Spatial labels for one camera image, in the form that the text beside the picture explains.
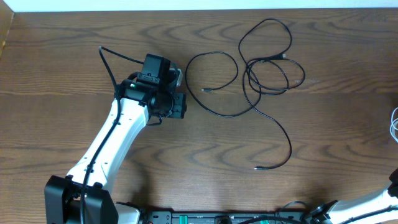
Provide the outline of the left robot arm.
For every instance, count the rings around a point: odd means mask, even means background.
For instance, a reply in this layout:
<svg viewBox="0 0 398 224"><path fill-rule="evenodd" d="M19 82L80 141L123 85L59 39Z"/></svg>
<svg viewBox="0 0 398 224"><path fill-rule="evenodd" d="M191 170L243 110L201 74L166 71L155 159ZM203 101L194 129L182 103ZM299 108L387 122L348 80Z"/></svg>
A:
<svg viewBox="0 0 398 224"><path fill-rule="evenodd" d="M170 60L147 54L142 70L114 84L104 125L65 177L51 176L44 188L47 223L139 223L141 211L115 203L111 192L123 160L152 117L182 119L186 96L177 93L182 71Z"/></svg>

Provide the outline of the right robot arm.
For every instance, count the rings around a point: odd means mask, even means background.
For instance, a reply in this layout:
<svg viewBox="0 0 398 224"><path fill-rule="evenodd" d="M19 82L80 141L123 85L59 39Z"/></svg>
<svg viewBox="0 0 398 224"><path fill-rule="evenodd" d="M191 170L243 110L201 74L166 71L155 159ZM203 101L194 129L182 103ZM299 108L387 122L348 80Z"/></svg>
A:
<svg viewBox="0 0 398 224"><path fill-rule="evenodd" d="M305 215L309 224L382 223L397 220L397 171L390 186L354 200L334 200Z"/></svg>

